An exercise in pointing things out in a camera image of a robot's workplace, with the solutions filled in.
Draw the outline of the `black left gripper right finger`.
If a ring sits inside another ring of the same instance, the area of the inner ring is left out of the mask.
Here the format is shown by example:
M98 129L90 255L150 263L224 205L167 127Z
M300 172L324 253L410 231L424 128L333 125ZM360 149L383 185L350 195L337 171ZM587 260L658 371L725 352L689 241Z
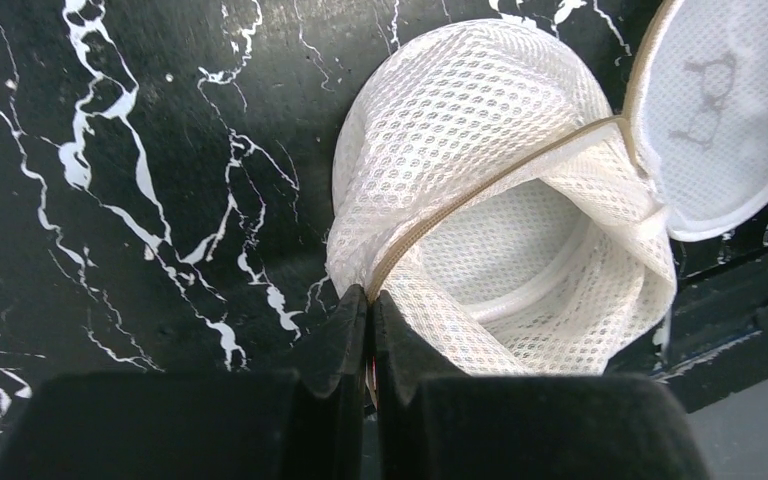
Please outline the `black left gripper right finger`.
M640 376L470 376L373 303L386 479L706 479L680 403Z

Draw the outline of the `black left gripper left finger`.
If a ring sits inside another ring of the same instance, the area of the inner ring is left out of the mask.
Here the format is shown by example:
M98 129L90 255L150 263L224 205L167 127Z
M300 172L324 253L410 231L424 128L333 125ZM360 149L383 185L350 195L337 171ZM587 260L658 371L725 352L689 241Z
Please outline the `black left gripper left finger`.
M50 380L1 447L0 479L356 479L367 305L351 286L269 370Z

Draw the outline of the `white mesh bag tan trim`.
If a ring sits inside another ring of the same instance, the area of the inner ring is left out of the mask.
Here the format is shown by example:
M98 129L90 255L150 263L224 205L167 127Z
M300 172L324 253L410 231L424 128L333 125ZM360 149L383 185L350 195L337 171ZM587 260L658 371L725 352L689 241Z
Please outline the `white mesh bag tan trim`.
M432 30L362 87L332 180L339 293L472 375L599 375L670 309L671 242L768 203L768 1L663 3L619 112L538 28Z

